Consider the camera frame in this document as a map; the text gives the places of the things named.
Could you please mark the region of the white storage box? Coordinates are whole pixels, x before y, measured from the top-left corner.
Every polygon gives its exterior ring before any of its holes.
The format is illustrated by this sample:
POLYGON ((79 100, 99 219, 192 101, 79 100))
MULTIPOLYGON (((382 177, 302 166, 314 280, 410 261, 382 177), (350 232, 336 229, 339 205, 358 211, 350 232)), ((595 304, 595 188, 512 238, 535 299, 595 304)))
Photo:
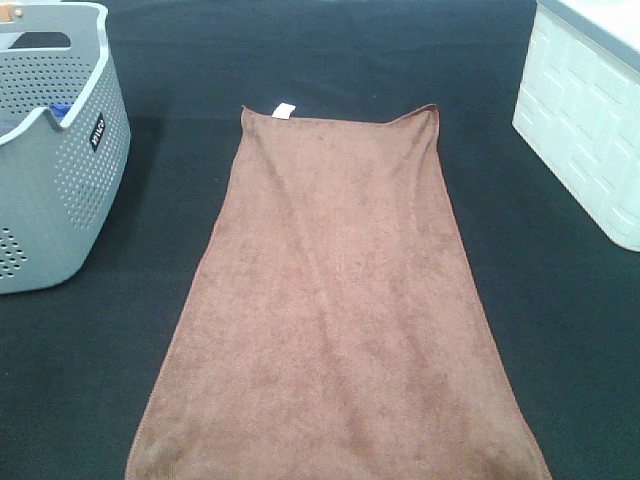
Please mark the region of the white storage box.
POLYGON ((638 2, 537 2, 512 124, 605 235, 637 251, 638 2))

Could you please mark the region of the blue cloth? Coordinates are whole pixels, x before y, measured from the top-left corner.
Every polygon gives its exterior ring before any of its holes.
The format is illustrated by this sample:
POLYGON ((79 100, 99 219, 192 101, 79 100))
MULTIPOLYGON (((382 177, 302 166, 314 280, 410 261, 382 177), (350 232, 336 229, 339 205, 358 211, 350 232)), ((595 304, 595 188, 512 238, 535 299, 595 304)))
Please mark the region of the blue cloth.
POLYGON ((49 110, 53 114, 54 118, 58 123, 62 122, 65 116, 69 113, 72 107, 71 103, 51 103, 49 105, 49 110))

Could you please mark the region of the grey perforated laundry basket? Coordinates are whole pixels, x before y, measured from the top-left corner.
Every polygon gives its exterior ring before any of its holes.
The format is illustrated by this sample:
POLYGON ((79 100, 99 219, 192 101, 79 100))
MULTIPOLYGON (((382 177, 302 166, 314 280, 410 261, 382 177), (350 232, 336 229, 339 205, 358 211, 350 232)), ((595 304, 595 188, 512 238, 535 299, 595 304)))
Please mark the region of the grey perforated laundry basket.
POLYGON ((1 291, 58 285, 109 214, 131 131, 93 2, 1 5, 1 291), (56 121, 51 103, 71 103, 56 121))

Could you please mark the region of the black table cloth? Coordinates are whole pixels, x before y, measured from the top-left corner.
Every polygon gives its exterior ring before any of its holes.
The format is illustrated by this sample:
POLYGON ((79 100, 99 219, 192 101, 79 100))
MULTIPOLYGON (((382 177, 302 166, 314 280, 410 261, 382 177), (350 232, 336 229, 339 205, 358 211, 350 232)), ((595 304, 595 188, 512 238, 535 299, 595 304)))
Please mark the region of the black table cloth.
POLYGON ((512 127, 531 1, 111 1, 132 132, 82 269, 1 299, 1 475, 120 479, 226 193, 243 107, 386 122, 438 150, 517 401, 556 479, 639 475, 639 256, 512 127))

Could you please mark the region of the brown towel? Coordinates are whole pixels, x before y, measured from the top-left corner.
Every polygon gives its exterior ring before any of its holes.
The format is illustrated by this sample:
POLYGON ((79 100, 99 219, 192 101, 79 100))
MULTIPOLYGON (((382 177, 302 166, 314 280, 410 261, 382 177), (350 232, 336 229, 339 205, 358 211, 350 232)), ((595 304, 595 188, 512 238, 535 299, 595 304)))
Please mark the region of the brown towel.
POLYGON ((129 479, 546 479, 437 151, 439 112, 242 137, 129 479))

